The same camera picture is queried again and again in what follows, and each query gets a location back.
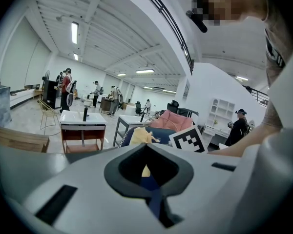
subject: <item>neck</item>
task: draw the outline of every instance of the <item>neck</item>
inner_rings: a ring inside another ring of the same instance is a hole
[[[267,0],[247,0],[245,12],[247,16],[264,20],[267,16],[267,12]]]

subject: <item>person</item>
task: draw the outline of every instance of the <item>person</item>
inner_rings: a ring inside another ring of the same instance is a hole
[[[150,102],[149,99],[147,99],[147,101],[146,101],[145,108],[146,108],[146,113],[150,113],[150,111],[151,111],[151,102]]]
[[[63,72],[60,72],[60,74],[58,75],[57,79],[56,79],[56,82],[61,84],[63,82]]]
[[[246,17],[255,17],[263,21],[267,43],[266,73],[270,87],[282,72],[293,52],[293,35],[290,34],[288,25],[273,0],[202,1],[203,5],[206,5],[203,6],[203,11],[208,10],[208,18],[214,22],[220,22],[220,25],[227,20],[243,21]],[[269,101],[264,119],[258,127],[236,144],[223,150],[213,151],[211,154],[242,156],[248,146],[261,144],[267,136],[278,133],[281,128],[282,124],[278,113],[272,102]]]
[[[94,92],[91,92],[91,94],[94,94],[94,97],[93,97],[92,106],[90,106],[90,108],[96,108],[97,107],[97,101],[98,101],[98,97],[100,95],[101,86],[99,85],[99,82],[96,80],[94,82],[94,84],[96,85],[96,90]]]
[[[68,96],[68,92],[66,91],[66,87],[73,80],[73,78],[71,76],[71,69],[70,68],[67,68],[65,70],[65,74],[66,74],[66,76],[64,77],[62,84],[59,85],[59,87],[62,90],[62,96],[61,96],[62,109],[60,109],[60,113],[62,113],[63,110],[69,111],[69,106],[67,105],[67,102],[66,102],[67,96]]]
[[[248,122],[245,118],[246,112],[243,109],[240,109],[236,112],[238,120],[232,124],[228,124],[228,127],[231,128],[230,135],[226,140],[226,146],[232,146],[241,140],[244,136],[244,133],[247,131]]]
[[[112,102],[111,102],[111,107],[109,109],[109,113],[107,115],[114,115],[116,113],[119,101],[118,101],[118,96],[120,95],[120,90],[119,88],[115,88],[115,86],[112,86],[112,91],[110,96],[112,96]]]

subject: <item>yellow cloth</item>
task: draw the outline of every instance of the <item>yellow cloth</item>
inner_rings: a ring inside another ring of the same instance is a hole
[[[155,140],[155,142],[159,143],[160,141],[152,136],[152,132],[148,132],[145,127],[137,127],[132,134],[130,145],[134,144],[151,144],[152,140]],[[148,169],[147,166],[142,171],[142,177],[150,177],[151,172]]]

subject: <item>wooden bench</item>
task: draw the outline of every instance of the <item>wooden bench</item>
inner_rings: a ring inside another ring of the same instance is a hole
[[[29,134],[0,127],[0,145],[25,151],[46,153],[49,136]]]

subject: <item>red shirt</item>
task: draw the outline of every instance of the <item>red shirt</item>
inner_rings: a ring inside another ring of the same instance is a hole
[[[65,76],[63,79],[63,87],[62,87],[62,93],[66,92],[66,86],[68,86],[70,83],[69,76]]]

